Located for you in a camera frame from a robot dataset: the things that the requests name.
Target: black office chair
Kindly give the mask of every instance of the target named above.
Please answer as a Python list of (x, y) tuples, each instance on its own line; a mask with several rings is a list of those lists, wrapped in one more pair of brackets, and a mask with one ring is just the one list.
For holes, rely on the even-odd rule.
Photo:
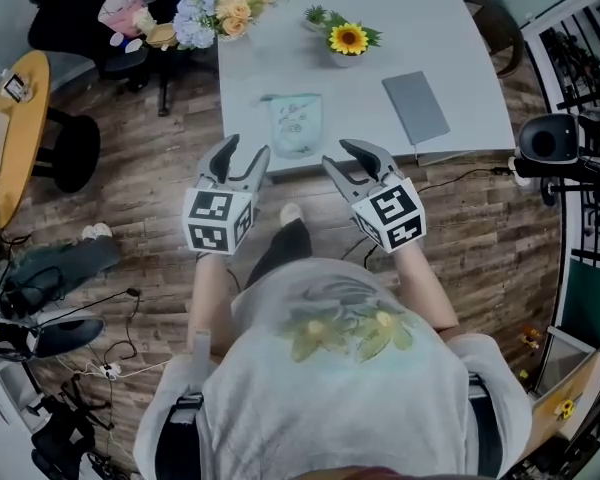
[[(69, 398), (76, 409), (53, 396), (44, 397), (35, 407), (27, 410), (35, 415), (44, 408), (51, 419), (33, 436), (31, 442), (34, 449), (31, 459), (36, 467), (50, 480), (78, 480), (80, 477), (80, 462), (82, 456), (93, 450), (96, 445), (93, 423), (111, 430), (111, 424), (102, 423), (92, 411), (110, 407), (109, 403), (92, 405), (83, 401), (77, 385), (77, 376), (71, 381), (74, 393), (70, 393), (66, 383), (62, 386), (62, 395)], [(80, 438), (71, 441), (74, 432), (78, 431)]]
[(507, 65), (497, 73), (505, 78), (515, 73), (524, 58), (524, 38), (520, 27), (507, 10), (493, 0), (464, 0), (480, 7), (473, 15), (473, 21), (489, 47), (489, 55), (494, 56), (512, 48)]
[[(82, 456), (96, 445), (93, 427), (84, 416), (52, 396), (44, 398), (41, 406), (51, 414), (51, 419), (31, 436), (34, 446), (31, 459), (51, 480), (78, 480)], [(72, 443), (71, 436), (76, 430), (82, 437)]]
[[(141, 48), (132, 53), (113, 47), (109, 40), (113, 31), (98, 21), (105, 0), (30, 0), (38, 13), (29, 29), (32, 48), (74, 53), (91, 59), (100, 77), (109, 80), (129, 79), (127, 87), (137, 91), (144, 87), (151, 71), (161, 74), (160, 115), (166, 109), (166, 89), (176, 53), (155, 48)], [(156, 0), (148, 5), (158, 23), (173, 19), (179, 0)]]

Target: flower pot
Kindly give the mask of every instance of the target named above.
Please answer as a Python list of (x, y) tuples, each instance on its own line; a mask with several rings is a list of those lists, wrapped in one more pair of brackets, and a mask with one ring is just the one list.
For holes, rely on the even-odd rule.
[(311, 23), (310, 21), (307, 21), (306, 19), (302, 20), (302, 25), (307, 30), (310, 30), (311, 32), (315, 32), (316, 34), (322, 34), (324, 32), (324, 25), (316, 25), (315, 23)]
[(331, 58), (336, 66), (341, 68), (350, 68), (351, 66), (355, 66), (356, 64), (360, 64), (362, 62), (362, 58), (364, 57), (364, 53), (360, 55), (344, 55), (343, 53), (338, 52), (330, 52)]

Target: black speaker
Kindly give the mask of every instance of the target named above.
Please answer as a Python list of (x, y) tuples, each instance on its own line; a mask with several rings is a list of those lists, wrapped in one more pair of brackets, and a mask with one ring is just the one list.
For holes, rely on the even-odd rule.
[(569, 114), (548, 114), (527, 121), (518, 135), (522, 156), (545, 164), (578, 161), (578, 122)]

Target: white table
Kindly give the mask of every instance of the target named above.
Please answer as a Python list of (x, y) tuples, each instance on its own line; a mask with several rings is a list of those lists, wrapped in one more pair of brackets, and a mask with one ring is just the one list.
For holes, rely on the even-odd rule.
[[(324, 40), (301, 23), (317, 4), (382, 31), (381, 47), (357, 66), (335, 66)], [(271, 142), (267, 104), (258, 103), (265, 94), (319, 93), (324, 109), (322, 150), (296, 160), (272, 154), (272, 174), (317, 166), (322, 155), (351, 160), (340, 139), (374, 142), (394, 156), (514, 148), (495, 70), (462, 0), (291, 0), (268, 9), (249, 34), (257, 66), (247, 79), (225, 76), (235, 44), (219, 45), (224, 133), (241, 136), (235, 173)], [(451, 129), (417, 147), (381, 83), (415, 71), (424, 72)]]

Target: succulent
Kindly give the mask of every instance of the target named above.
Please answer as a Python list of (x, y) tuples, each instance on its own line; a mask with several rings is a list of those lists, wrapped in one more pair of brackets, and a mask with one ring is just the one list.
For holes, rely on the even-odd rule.
[(314, 25), (322, 25), (326, 13), (327, 10), (321, 5), (312, 5), (306, 11), (304, 11), (306, 20)]

